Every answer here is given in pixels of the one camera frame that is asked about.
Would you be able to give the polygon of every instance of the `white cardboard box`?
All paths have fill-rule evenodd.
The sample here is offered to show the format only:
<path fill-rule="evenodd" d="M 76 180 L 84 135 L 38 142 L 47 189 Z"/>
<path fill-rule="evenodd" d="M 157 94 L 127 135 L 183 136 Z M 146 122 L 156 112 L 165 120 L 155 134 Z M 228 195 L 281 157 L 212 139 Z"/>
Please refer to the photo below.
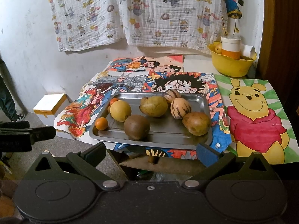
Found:
<path fill-rule="evenodd" d="M 54 120 L 58 114 L 60 114 L 70 102 L 68 101 L 65 93 L 59 94 L 46 94 L 35 105 L 33 111 L 40 118 L 40 120 L 48 126 L 54 126 Z M 75 138 L 64 131 L 56 130 L 56 136 L 72 139 Z"/>

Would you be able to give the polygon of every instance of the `yellow plastic basin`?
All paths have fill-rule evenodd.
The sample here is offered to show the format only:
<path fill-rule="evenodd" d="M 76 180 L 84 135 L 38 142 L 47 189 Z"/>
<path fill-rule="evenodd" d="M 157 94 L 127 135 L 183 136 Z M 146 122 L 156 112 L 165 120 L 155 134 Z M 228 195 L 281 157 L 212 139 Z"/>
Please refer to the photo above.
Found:
<path fill-rule="evenodd" d="M 217 71 L 230 77 L 245 76 L 251 64 L 257 59 L 257 54 L 255 53 L 253 59 L 242 57 L 245 60 L 234 60 L 226 55 L 217 54 L 215 52 L 215 46 L 218 44 L 219 42 L 214 42 L 214 44 L 207 46 L 212 53 L 212 63 Z"/>

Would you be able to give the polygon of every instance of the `metal tray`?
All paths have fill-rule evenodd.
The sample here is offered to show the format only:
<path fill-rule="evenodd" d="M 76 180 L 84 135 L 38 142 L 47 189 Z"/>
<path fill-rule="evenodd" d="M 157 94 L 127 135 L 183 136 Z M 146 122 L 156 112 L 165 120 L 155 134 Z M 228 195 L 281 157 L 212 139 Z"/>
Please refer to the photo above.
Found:
<path fill-rule="evenodd" d="M 89 129 L 90 137 L 99 141 L 112 143 L 186 150 L 195 150 L 197 144 L 211 144 L 213 139 L 211 128 L 209 129 L 208 133 L 203 136 L 192 135 L 185 128 L 182 120 L 173 118 L 170 112 L 170 107 L 168 107 L 167 112 L 159 118 L 153 118 L 144 115 L 139 110 L 140 100 L 143 97 L 151 96 L 162 96 L 162 93 L 118 93 L 110 98 L 110 100 L 112 98 L 118 98 L 128 102 L 132 109 L 132 115 L 143 115 L 150 121 L 150 132 L 148 136 L 142 141 L 136 141 L 129 138 L 124 132 L 124 123 L 118 122 L 111 117 L 111 115 L 107 111 L 110 100 L 107 104 L 104 105 L 97 116 L 97 118 L 107 118 L 109 122 L 108 128 L 106 130 L 99 131 L 95 127 L 94 121 Z M 210 115 L 209 105 L 205 97 L 199 94 L 189 93 L 182 93 L 181 97 L 189 101 L 192 106 L 192 111 L 204 112 L 207 115 Z"/>

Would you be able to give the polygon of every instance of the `concrete floor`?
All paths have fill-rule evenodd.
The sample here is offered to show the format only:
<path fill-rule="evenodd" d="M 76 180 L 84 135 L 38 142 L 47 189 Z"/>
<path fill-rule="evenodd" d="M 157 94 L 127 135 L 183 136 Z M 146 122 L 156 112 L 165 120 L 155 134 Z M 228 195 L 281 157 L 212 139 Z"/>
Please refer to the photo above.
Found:
<path fill-rule="evenodd" d="M 30 123 L 30 127 L 44 126 L 37 115 L 33 113 L 28 113 L 24 120 Z M 0 121 L 9 121 L 3 111 L 0 111 Z M 92 145 L 78 140 L 69 140 L 56 136 L 52 140 L 39 141 L 35 143 L 32 146 L 32 151 L 30 152 L 14 153 L 8 163 L 11 166 L 11 171 L 13 172 L 15 178 L 21 180 L 32 163 L 44 150 L 48 150 L 55 156 L 65 156 L 67 153 L 73 150 L 83 152 L 91 146 Z M 124 175 L 120 172 L 119 168 L 108 153 L 106 154 L 106 158 L 97 166 L 97 169 L 116 181 L 122 182 L 125 180 Z"/>

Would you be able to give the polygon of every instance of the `sneaker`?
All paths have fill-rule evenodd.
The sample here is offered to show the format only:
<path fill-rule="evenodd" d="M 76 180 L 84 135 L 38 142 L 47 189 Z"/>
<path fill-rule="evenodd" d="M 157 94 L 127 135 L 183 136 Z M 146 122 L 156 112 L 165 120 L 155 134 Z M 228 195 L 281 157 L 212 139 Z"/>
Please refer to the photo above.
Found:
<path fill-rule="evenodd" d="M 24 119 L 24 117 L 25 117 L 25 114 L 19 114 L 18 118 L 17 118 L 17 122 L 22 121 Z"/>

